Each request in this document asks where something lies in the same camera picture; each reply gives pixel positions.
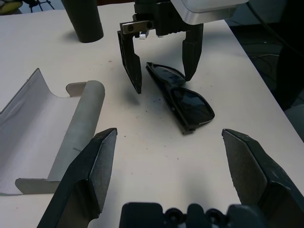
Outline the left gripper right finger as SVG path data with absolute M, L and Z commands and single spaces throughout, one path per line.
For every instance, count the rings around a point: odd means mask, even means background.
M 302 228 L 304 197 L 284 169 L 248 135 L 224 129 L 222 136 L 240 202 L 257 206 L 271 228 Z

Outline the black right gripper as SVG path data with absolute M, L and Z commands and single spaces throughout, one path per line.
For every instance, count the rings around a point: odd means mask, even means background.
M 117 31 L 123 67 L 138 94 L 142 93 L 142 71 L 138 55 L 135 54 L 133 37 L 146 38 L 150 30 L 157 36 L 186 32 L 182 42 L 182 62 L 185 80 L 194 76 L 200 60 L 204 24 L 189 25 L 184 22 L 170 0 L 136 0 L 133 21 L 120 24 Z

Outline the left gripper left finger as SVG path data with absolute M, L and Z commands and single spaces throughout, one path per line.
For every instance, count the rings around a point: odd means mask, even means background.
M 117 129 L 97 133 L 70 163 L 39 228 L 86 228 L 103 211 L 109 187 Z

